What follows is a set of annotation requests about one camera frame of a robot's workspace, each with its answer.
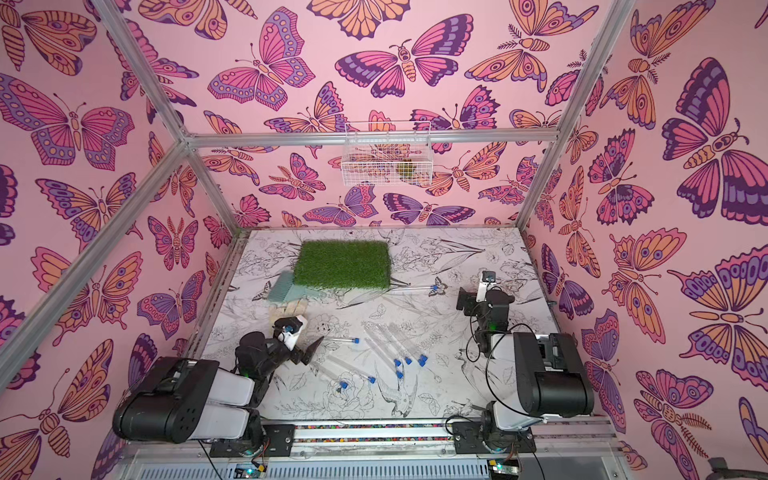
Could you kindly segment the clear test tube one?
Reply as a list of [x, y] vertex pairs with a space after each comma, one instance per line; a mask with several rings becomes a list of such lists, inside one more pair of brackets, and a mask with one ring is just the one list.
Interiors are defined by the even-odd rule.
[[439, 285], [397, 286], [390, 288], [388, 293], [426, 293], [428, 296], [435, 296], [444, 294], [444, 288]]
[[364, 323], [363, 329], [367, 335], [366, 341], [374, 352], [394, 372], [398, 380], [403, 380], [405, 377], [403, 362], [396, 353], [390, 351], [389, 345], [380, 335], [379, 330], [370, 323]]

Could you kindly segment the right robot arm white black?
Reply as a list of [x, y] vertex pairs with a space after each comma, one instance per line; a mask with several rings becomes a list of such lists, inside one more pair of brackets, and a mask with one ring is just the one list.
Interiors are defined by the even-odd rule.
[[[482, 360], [492, 396], [477, 422], [466, 422], [493, 452], [533, 452], [531, 427], [556, 418], [589, 416], [594, 394], [574, 341], [561, 333], [538, 334], [525, 323], [509, 322], [513, 297], [497, 287], [458, 291], [456, 309], [470, 319], [471, 341]], [[503, 397], [491, 382], [493, 360], [512, 363], [512, 392]]]

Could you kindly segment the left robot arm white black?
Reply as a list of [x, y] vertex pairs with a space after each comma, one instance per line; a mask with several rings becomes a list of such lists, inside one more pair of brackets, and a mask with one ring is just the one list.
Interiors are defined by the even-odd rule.
[[260, 331], [242, 336], [235, 365], [216, 360], [161, 357], [123, 399], [112, 432], [134, 442], [182, 444], [211, 441], [252, 455], [266, 445], [258, 406], [277, 368], [286, 362], [308, 365], [324, 338], [298, 345], [305, 329], [301, 316], [280, 318], [268, 337]]

